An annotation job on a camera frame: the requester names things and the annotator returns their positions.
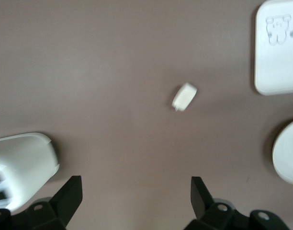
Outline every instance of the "white round object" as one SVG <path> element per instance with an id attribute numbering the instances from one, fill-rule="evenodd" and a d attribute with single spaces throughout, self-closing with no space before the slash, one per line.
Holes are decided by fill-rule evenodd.
<path id="1" fill-rule="evenodd" d="M 293 184 L 293 122 L 277 137 L 272 157 L 277 174 L 286 182 Z"/>

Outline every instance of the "black plastic bracket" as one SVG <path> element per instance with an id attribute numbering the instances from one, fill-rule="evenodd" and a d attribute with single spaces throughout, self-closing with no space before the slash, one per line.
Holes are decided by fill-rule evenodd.
<path id="1" fill-rule="evenodd" d="M 197 219 L 185 230 L 289 230 L 269 211 L 254 210 L 246 217 L 228 204 L 216 203 L 201 177 L 192 177 L 191 204 Z"/>
<path id="2" fill-rule="evenodd" d="M 83 199 L 81 176 L 72 176 L 50 199 L 11 216 L 0 209 L 0 230 L 65 230 Z"/>

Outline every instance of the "white plastic container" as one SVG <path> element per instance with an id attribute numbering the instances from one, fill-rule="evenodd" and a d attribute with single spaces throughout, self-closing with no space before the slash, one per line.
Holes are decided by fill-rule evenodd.
<path id="1" fill-rule="evenodd" d="M 293 122 L 278 135 L 272 157 L 277 174 L 293 184 Z"/>
<path id="2" fill-rule="evenodd" d="M 0 138 L 0 208 L 24 205 L 58 171 L 51 140 L 40 133 Z"/>
<path id="3" fill-rule="evenodd" d="M 293 0 L 269 0 L 258 10 L 255 86 L 264 95 L 293 92 Z"/>

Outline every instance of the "gray floor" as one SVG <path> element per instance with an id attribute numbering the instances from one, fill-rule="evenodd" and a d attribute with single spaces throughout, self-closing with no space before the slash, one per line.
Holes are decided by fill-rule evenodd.
<path id="1" fill-rule="evenodd" d="M 181 230 L 191 176 L 248 215 L 293 230 L 293 185 L 273 141 L 293 94 L 254 88 L 262 0 L 0 0 L 0 137 L 42 132 L 60 171 L 33 199 L 82 175 L 69 230 Z M 170 106 L 185 82 L 198 94 Z"/>

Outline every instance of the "cartoon drawing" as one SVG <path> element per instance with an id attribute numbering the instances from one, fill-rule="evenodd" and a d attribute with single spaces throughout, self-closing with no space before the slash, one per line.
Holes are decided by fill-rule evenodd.
<path id="1" fill-rule="evenodd" d="M 283 44 L 286 41 L 287 30 L 291 16 L 275 16 L 266 18 L 269 43 L 274 46 Z"/>

